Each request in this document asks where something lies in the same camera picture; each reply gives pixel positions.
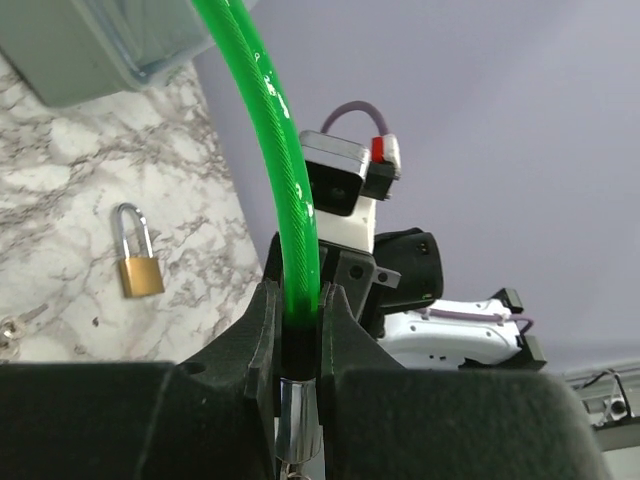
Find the brass padlock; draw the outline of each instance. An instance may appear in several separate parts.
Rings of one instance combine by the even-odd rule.
[[[143,242],[140,242],[142,252],[140,256],[136,257],[131,256],[129,242],[124,230],[124,222],[122,221],[122,216],[127,210],[135,215],[138,223],[136,231],[140,231],[144,239],[144,245],[142,244]],[[116,209],[116,226],[124,257],[118,262],[124,296],[133,298],[163,293],[164,284],[160,273],[160,264],[158,259],[153,256],[147,219],[140,209],[131,203],[119,205]]]

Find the green braided cable lock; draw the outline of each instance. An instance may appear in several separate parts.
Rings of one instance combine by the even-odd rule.
[[[291,111],[269,55],[241,0],[193,0],[253,122],[278,217],[284,325],[317,322],[320,261],[309,177]]]

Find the purple cable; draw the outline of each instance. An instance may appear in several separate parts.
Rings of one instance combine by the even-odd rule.
[[[501,315],[494,313],[492,315],[485,315],[482,313],[466,313],[466,312],[450,312],[448,310],[438,310],[435,308],[421,308],[416,310],[416,312],[425,315],[433,315],[434,317],[445,318],[447,320],[468,320],[471,322],[495,322],[502,323],[504,319]],[[535,325],[535,321],[532,318],[525,317],[523,315],[513,314],[509,317],[509,320],[513,320],[514,322],[527,322],[527,324],[520,330],[520,335],[524,335],[527,333],[533,325]]]
[[[331,112],[331,115],[329,115],[327,119],[324,121],[324,123],[322,124],[322,128],[320,129],[320,132],[327,133],[331,128],[331,125],[333,125],[336,120],[338,120],[341,116],[349,112],[366,113],[367,115],[369,115],[369,117],[371,117],[371,120],[373,120],[373,123],[376,124],[376,127],[378,128],[378,134],[380,136],[383,136],[389,133],[389,127],[387,126],[387,122],[382,116],[382,113],[380,113],[380,110],[378,110],[369,102],[365,102],[363,100],[354,100],[353,102],[347,102],[344,105],[340,105],[333,112]]]

